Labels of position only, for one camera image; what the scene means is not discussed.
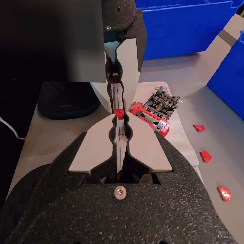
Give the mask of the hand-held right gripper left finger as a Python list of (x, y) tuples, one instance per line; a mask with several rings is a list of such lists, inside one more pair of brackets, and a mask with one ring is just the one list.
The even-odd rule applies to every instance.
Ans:
[(104, 178), (117, 174), (115, 146), (117, 116), (111, 114), (94, 124), (86, 133), (70, 167), (70, 172)]

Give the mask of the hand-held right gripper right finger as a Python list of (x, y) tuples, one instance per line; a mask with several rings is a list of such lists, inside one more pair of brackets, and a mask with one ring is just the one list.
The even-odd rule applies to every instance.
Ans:
[(149, 124), (130, 112), (124, 113), (125, 136), (128, 139), (123, 161), (123, 175), (173, 170), (156, 134)]

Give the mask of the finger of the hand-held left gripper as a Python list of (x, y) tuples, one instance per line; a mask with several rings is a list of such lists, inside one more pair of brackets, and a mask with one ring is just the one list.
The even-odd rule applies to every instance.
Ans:
[(103, 107), (109, 112), (113, 113), (113, 99), (111, 94), (111, 84), (109, 82), (109, 78), (113, 75), (113, 68), (114, 64), (111, 61), (111, 58), (108, 56), (106, 50), (104, 50), (105, 55), (105, 82), (98, 83), (98, 82), (91, 82), (91, 87), (95, 92), (97, 98), (99, 99), (100, 103)]
[(127, 112), (133, 103), (139, 81), (136, 39), (126, 39), (117, 49), (117, 59), (122, 67), (121, 83), (114, 84), (114, 109)]

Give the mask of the red and black lego car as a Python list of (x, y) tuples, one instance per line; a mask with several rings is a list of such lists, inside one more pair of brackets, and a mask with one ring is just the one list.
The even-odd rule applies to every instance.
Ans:
[(182, 101), (180, 96), (169, 95), (163, 86), (155, 87), (155, 90), (145, 104), (133, 102), (129, 112), (165, 137), (170, 130), (169, 119)]

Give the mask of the blue plastic bin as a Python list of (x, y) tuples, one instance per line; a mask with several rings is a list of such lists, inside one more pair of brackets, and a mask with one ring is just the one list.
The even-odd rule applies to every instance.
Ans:
[(205, 51), (243, 0), (136, 0), (147, 31), (144, 60)]
[(244, 119), (244, 30), (207, 83), (222, 101)]

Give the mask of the lego instruction booklet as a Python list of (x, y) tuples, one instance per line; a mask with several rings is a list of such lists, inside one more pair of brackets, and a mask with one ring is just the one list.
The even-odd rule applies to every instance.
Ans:
[[(169, 86), (165, 82), (142, 82), (137, 85), (133, 102), (142, 102), (145, 104), (149, 97), (156, 93), (156, 90), (153, 90), (153, 88), (159, 88), (160, 86), (163, 87), (163, 90), (165, 90), (167, 94), (171, 95)], [(176, 110), (169, 119), (168, 129), (169, 132), (166, 135), (166, 139), (188, 160), (192, 166), (197, 167), (199, 165), (199, 160), (187, 138)], [(120, 171), (122, 169), (128, 140), (125, 136), (124, 120), (117, 119), (116, 133), (117, 170)]]

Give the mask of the black quilted pad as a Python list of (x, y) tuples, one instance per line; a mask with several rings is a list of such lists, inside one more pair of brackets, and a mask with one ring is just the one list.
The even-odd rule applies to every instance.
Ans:
[(43, 81), (37, 106), (48, 119), (69, 120), (91, 115), (100, 104), (90, 83)]

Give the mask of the black tape strip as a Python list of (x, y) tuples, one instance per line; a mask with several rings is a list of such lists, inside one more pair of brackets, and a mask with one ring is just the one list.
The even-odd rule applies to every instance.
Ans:
[(223, 29), (219, 32), (218, 36), (226, 42), (230, 47), (232, 47), (236, 41), (239, 39), (240, 31), (231, 30), (231, 29)]

